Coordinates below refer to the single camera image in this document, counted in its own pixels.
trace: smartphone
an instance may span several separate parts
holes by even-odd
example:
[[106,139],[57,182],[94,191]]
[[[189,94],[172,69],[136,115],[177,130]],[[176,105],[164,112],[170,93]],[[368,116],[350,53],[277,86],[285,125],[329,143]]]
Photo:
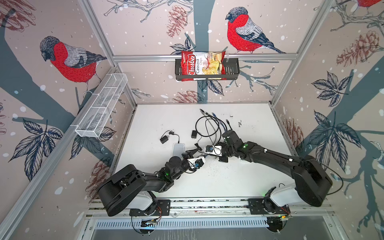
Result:
[[172,150],[172,157],[177,156],[179,158],[183,158],[181,154],[184,152],[184,143],[174,143]]

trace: white mesh basket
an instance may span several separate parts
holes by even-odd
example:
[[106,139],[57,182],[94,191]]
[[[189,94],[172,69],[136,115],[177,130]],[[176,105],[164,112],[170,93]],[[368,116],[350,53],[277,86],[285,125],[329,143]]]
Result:
[[76,128],[80,137],[99,137],[128,79],[113,73]]

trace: white tabletop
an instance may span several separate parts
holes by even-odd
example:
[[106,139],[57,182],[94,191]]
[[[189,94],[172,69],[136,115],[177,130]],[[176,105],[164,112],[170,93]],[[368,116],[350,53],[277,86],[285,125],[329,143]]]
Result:
[[[218,118],[229,120],[243,142],[252,141],[267,149],[290,154],[268,104],[162,104],[139,105],[124,144],[115,172],[128,164],[138,170],[153,173],[160,170],[172,154],[177,136],[169,136],[162,144],[161,135],[172,130],[180,136],[185,150],[196,148],[200,139],[191,138],[195,123],[202,114],[199,109],[214,112]],[[197,130],[206,133],[204,121]],[[199,146],[211,145],[203,137]],[[182,174],[166,192],[154,193],[158,197],[254,197],[263,196],[279,183],[289,184],[292,178],[262,164],[249,163],[231,157],[228,163],[208,156],[202,168],[193,174]]]

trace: bird illustration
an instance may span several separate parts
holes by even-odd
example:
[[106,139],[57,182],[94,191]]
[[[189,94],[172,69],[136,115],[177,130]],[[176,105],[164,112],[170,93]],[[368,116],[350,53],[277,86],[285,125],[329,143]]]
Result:
[[228,41],[237,49],[236,53],[240,51],[253,53],[261,48],[284,53],[274,46],[259,26],[253,23],[244,7],[232,8],[225,19],[228,20]]
[[[342,4],[347,3],[349,1],[352,1],[352,0],[345,0],[341,3],[339,3],[339,5],[342,5]],[[367,16],[369,14],[373,14],[372,12],[369,12],[369,7],[378,3],[381,0],[353,0],[353,1],[357,2],[359,7],[366,7],[367,8],[367,14],[364,15],[364,16]]]
[[83,92],[83,97],[86,93],[92,93],[88,90],[88,81],[93,75],[97,76],[98,64],[107,59],[99,54],[88,52],[84,48],[72,47],[60,42],[53,36],[48,36],[42,40],[40,51],[44,61],[49,59],[52,65],[68,80],[87,84],[87,90]]

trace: red chip bag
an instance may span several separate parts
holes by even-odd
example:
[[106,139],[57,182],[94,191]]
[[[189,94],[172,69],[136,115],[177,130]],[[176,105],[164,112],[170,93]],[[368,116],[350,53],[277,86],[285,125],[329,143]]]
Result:
[[[213,52],[181,52],[181,74],[182,75],[212,75],[225,74],[223,58],[225,51]],[[205,78],[184,78],[182,81],[205,80]]]

